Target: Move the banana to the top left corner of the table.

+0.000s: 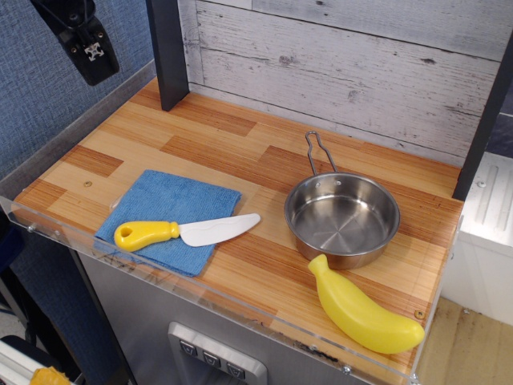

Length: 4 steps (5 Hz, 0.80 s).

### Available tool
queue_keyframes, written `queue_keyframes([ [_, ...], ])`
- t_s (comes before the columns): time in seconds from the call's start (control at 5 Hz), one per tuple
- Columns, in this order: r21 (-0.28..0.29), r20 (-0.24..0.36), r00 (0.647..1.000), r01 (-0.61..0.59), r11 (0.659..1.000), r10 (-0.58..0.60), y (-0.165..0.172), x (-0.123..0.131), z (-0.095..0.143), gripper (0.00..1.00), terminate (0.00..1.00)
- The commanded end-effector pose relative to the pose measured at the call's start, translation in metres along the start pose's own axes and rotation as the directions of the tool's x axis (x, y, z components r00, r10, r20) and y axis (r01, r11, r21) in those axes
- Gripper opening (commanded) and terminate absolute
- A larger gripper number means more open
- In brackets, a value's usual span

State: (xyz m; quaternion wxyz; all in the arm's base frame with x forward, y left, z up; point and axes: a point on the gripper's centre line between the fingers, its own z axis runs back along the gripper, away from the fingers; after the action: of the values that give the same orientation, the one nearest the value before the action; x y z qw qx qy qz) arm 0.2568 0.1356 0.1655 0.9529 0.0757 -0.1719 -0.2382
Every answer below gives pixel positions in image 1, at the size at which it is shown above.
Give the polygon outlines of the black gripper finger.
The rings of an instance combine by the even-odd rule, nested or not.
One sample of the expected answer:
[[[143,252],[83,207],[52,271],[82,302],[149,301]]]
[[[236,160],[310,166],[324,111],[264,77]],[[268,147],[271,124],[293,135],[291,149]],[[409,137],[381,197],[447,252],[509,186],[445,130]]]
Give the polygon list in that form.
[[[33,1],[79,74],[96,86],[119,71],[114,48],[91,0]]]

